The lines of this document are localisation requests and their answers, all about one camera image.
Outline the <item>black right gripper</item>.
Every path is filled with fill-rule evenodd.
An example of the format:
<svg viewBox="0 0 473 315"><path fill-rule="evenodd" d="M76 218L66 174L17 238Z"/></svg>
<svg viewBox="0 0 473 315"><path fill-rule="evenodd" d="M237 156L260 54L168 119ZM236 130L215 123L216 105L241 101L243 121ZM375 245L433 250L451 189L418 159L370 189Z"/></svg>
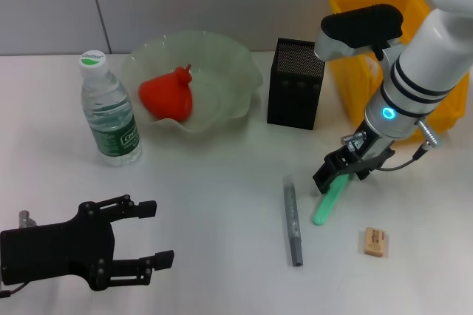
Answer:
<svg viewBox="0 0 473 315"><path fill-rule="evenodd" d="M328 154L313 176L318 190L326 194L333 181L342 175L356 174L359 180L366 179L373 169L393 155L394 142L367 127L341 137L341 148Z"/></svg>

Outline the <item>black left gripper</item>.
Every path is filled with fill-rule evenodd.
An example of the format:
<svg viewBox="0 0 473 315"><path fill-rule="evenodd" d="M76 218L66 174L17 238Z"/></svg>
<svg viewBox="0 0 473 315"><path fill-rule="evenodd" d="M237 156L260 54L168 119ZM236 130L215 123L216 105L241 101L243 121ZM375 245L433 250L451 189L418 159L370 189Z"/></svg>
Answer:
<svg viewBox="0 0 473 315"><path fill-rule="evenodd" d="M1 278L5 285L66 275L83 278L93 291L149 285L153 271L170 269L174 251L134 260L114 260L111 221L154 217L154 200L136 204L129 194L84 202L66 222L1 232Z"/></svg>

